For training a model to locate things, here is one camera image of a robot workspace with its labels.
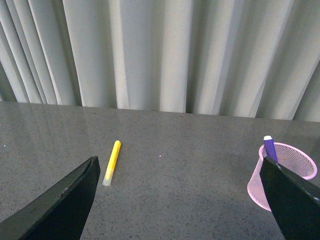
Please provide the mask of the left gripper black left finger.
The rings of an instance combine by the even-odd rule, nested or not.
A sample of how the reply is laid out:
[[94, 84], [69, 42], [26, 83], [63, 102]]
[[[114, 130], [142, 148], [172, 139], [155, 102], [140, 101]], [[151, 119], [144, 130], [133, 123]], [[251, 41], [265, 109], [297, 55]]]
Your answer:
[[97, 156], [90, 157], [27, 206], [2, 221], [2, 240], [79, 240], [100, 177]]

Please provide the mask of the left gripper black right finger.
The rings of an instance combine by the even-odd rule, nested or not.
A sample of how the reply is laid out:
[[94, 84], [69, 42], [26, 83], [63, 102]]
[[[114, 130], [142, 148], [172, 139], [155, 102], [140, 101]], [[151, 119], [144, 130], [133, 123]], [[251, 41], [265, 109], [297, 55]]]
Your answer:
[[271, 212], [286, 240], [320, 238], [320, 188], [265, 157], [260, 170]]

